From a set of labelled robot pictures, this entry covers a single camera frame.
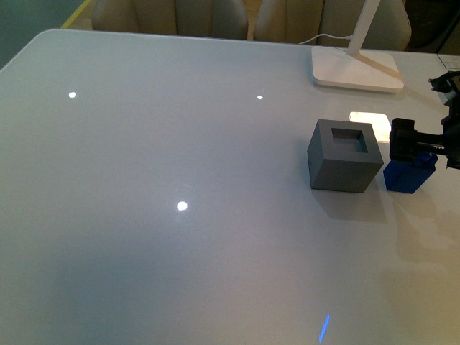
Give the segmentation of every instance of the chair back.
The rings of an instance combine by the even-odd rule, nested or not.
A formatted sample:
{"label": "chair back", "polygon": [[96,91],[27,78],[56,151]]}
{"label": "chair back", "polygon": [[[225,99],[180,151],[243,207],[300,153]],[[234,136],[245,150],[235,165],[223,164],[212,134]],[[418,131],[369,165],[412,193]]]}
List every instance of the chair back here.
{"label": "chair back", "polygon": [[242,0],[98,0],[95,30],[247,38]]}
{"label": "chair back", "polygon": [[[365,0],[262,0],[254,39],[300,43],[319,33],[352,35]],[[363,48],[404,50],[411,29],[402,0],[381,0]],[[347,40],[319,37],[312,45],[346,47]]]}

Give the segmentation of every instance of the blue block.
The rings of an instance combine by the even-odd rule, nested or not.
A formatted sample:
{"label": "blue block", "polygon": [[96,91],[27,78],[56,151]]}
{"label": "blue block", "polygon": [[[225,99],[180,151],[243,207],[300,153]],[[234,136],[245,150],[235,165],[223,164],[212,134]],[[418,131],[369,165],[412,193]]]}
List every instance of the blue block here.
{"label": "blue block", "polygon": [[383,170],[388,190],[413,194],[436,171],[438,156],[421,152],[412,163],[390,161]]}

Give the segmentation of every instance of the gray cube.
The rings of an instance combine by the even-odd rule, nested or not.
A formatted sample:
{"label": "gray cube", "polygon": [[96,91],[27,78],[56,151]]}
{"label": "gray cube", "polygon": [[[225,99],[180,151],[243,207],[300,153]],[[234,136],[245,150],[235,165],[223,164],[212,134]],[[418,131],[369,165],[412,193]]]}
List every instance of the gray cube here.
{"label": "gray cube", "polygon": [[307,152],[312,189],[363,193],[383,166],[371,124],[318,120]]}

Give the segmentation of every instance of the desk lamp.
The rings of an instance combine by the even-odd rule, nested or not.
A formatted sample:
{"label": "desk lamp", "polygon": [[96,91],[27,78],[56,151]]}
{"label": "desk lamp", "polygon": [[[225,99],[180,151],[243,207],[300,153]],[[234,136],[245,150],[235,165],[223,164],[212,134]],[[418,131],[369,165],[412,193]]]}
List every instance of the desk lamp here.
{"label": "desk lamp", "polygon": [[312,47],[313,81],[318,85],[396,93],[403,79],[390,54],[360,51],[380,0],[366,0],[348,50]]}

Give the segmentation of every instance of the glossy tabletop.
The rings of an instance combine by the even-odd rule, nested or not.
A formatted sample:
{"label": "glossy tabletop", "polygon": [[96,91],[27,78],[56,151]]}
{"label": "glossy tabletop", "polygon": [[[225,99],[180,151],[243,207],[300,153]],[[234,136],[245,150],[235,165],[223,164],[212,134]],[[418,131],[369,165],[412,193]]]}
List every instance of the glossy tabletop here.
{"label": "glossy tabletop", "polygon": [[36,37],[0,72],[0,344],[460,344],[460,172],[309,184],[317,119],[441,133],[443,64],[393,56],[387,94],[313,85],[308,46]]}

